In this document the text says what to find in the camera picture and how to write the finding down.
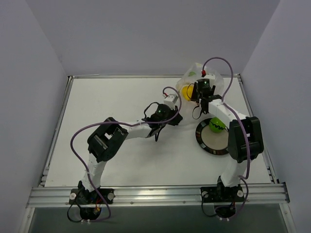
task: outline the gray floor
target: gray floor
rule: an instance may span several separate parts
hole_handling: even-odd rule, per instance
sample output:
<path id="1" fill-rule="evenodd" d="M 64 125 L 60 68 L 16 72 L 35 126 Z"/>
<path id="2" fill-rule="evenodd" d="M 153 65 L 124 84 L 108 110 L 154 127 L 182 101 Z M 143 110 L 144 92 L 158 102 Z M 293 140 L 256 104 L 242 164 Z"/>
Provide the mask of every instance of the gray floor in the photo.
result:
<path id="1" fill-rule="evenodd" d="M 279 205 L 247 205 L 230 222 L 203 215 L 200 206 L 112 208 L 106 222 L 71 223 L 67 208 L 37 208 L 31 233 L 85 232 L 211 232 L 211 233 L 285 233 L 287 232 Z"/>

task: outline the green ball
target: green ball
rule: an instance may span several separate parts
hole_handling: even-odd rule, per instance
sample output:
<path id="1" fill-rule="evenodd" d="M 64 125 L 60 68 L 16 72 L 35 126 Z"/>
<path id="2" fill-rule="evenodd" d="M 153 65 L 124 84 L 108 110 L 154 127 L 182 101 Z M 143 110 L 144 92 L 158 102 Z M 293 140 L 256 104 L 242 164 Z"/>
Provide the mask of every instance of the green ball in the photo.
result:
<path id="1" fill-rule="evenodd" d="M 223 122 L 220 121 L 217 117 L 214 117 L 209 122 L 209 128 L 214 133 L 220 133 L 222 130 L 225 129 L 225 124 L 223 124 Z"/>

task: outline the wall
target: wall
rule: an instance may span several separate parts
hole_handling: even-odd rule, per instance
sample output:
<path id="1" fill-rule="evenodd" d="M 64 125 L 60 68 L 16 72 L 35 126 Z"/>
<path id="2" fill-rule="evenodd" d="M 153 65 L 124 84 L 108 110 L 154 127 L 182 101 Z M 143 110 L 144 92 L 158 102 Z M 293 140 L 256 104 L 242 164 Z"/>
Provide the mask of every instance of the wall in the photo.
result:
<path id="1" fill-rule="evenodd" d="M 17 232 L 38 185 L 67 78 L 24 0 L 0 1 L 0 232 Z"/>
<path id="2" fill-rule="evenodd" d="M 27 2 L 72 75 L 184 73 L 212 56 L 242 72 L 279 0 Z"/>
<path id="3" fill-rule="evenodd" d="M 310 232 L 311 2 L 283 0 L 242 79 L 299 233 Z"/>

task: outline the metal frame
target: metal frame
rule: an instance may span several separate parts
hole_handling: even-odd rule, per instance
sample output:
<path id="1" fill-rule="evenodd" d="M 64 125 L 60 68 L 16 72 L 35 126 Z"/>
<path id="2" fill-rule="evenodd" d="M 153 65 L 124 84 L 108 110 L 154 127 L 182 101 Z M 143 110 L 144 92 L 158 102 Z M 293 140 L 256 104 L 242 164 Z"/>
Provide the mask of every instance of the metal frame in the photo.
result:
<path id="1" fill-rule="evenodd" d="M 93 79 L 93 78 L 181 78 L 182 75 L 84 75 L 71 76 L 65 90 L 61 113 L 57 122 L 54 137 L 52 140 L 49 156 L 43 172 L 41 185 L 44 186 L 48 175 L 50 162 L 54 152 L 55 143 L 59 134 L 62 119 L 69 99 L 71 87 L 74 79 Z M 234 76 L 238 78 L 240 87 L 246 102 L 249 114 L 253 112 L 239 74 Z M 267 151 L 263 153 L 268 171 L 271 172 L 272 184 L 249 184 L 249 196 L 246 204 L 279 204 L 289 233 L 295 233 L 295 226 L 292 215 L 289 210 L 289 197 L 285 184 L 279 184 L 274 172 L 272 162 Z M 200 187 L 208 185 L 186 185 L 186 186 L 142 186 L 142 187 L 110 187 L 115 190 L 113 206 L 131 207 L 131 206 L 173 206 L 173 205 L 200 205 L 201 194 Z M 74 187 L 38 187 L 33 188 L 27 203 L 25 217 L 20 227 L 21 233 L 28 232 L 35 208 L 59 208 L 67 207 L 71 189 Z"/>

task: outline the green object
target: green object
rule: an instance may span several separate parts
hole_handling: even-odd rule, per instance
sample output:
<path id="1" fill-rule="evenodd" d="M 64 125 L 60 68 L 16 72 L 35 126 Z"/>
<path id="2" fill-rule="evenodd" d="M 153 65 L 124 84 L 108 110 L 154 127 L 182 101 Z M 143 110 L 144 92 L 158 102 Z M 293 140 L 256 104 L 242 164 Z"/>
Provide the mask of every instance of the green object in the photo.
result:
<path id="1" fill-rule="evenodd" d="M 191 71 L 191 72 L 189 73 L 188 77 L 191 77 L 191 76 L 193 76 L 193 75 L 196 75 L 196 73 L 193 72 L 193 71 Z"/>
<path id="2" fill-rule="evenodd" d="M 220 121 L 217 117 L 214 117 L 209 122 L 209 128 L 214 133 L 220 133 L 222 130 L 225 129 L 225 124 L 223 124 L 223 122 Z"/>

